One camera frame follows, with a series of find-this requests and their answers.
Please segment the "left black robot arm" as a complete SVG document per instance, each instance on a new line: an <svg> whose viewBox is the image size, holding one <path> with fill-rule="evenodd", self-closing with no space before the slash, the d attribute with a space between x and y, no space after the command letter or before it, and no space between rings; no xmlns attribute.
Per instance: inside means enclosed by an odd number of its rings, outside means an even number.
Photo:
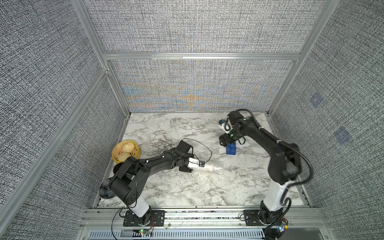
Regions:
<svg viewBox="0 0 384 240"><path fill-rule="evenodd" d="M140 225L147 225L152 208L142 197L143 189L150 176L178 167L181 172L192 172L188 167L193 158L193 146L181 140L175 148L149 159L128 157L110 178L108 190L117 196L133 213Z"/></svg>

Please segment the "yellow round vase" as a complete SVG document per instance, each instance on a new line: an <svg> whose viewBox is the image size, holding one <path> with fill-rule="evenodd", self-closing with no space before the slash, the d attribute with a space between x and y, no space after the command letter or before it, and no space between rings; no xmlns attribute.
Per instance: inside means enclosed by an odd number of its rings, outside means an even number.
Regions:
<svg viewBox="0 0 384 240"><path fill-rule="evenodd" d="M141 158L141 150L136 142L122 141L113 148L112 158L116 164L125 162L128 157Z"/></svg>

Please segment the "black cylindrical vase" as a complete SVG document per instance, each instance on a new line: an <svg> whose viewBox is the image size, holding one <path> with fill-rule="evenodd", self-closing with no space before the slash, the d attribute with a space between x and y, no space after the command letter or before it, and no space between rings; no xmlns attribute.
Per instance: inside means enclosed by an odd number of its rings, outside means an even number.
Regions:
<svg viewBox="0 0 384 240"><path fill-rule="evenodd" d="M127 165L125 163L119 163L115 165L113 168L113 173L116 175L118 178L122 178L122 176L127 172Z"/></svg>

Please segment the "white ribbed ceramic vase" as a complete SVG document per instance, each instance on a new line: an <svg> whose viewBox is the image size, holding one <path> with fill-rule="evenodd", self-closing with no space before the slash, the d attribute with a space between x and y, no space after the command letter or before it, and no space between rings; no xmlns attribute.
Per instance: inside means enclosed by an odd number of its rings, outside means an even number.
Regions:
<svg viewBox="0 0 384 240"><path fill-rule="evenodd" d="M201 170L209 172L209 173L219 173L223 170L223 164L221 161L213 161L210 160L209 162L205 163L204 167L201 168Z"/></svg>

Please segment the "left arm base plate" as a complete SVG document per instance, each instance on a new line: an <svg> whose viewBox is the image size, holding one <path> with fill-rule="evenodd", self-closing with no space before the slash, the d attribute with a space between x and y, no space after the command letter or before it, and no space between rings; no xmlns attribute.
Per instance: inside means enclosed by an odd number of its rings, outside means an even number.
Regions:
<svg viewBox="0 0 384 240"><path fill-rule="evenodd" d="M142 217L128 210L124 217L124 227L163 227L166 211L149 210Z"/></svg>

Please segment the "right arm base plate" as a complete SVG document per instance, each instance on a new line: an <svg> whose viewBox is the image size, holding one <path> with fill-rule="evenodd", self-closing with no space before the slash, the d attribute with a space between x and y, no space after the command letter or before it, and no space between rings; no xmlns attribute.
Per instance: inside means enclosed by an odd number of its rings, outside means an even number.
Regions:
<svg viewBox="0 0 384 240"><path fill-rule="evenodd" d="M246 226L269 226L268 212L265 210L244 210Z"/></svg>

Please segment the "blue tape dispenser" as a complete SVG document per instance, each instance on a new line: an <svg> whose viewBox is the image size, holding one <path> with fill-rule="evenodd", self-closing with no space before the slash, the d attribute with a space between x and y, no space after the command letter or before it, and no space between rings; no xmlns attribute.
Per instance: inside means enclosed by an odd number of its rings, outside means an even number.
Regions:
<svg viewBox="0 0 384 240"><path fill-rule="evenodd" d="M237 154L236 142L226 146L226 154L231 156L235 156Z"/></svg>

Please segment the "aluminium front rail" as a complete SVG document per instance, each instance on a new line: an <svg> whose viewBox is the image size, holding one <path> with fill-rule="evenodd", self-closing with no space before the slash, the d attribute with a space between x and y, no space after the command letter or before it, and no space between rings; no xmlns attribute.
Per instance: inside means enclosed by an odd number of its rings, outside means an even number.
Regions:
<svg viewBox="0 0 384 240"><path fill-rule="evenodd" d="M77 240L265 240L265 226L246 226L244 210L256 207L164 207L163 227L124 227L118 209L86 210ZM282 240L335 240L319 208L292 206L285 222L269 230Z"/></svg>

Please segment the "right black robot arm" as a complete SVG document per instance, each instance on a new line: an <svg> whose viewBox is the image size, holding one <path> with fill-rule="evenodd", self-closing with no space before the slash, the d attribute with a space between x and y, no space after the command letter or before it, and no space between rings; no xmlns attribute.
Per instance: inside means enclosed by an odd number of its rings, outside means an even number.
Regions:
<svg viewBox="0 0 384 240"><path fill-rule="evenodd" d="M314 177L313 165L296 144L275 137L248 109L230 112L226 119L219 121L219 126L225 131L219 137L221 146L228 147L249 137L269 154L268 174L271 181L267 195L260 203L259 222L268 227L276 224L285 215L284 206L292 202L286 197L288 190L310 182Z"/></svg>

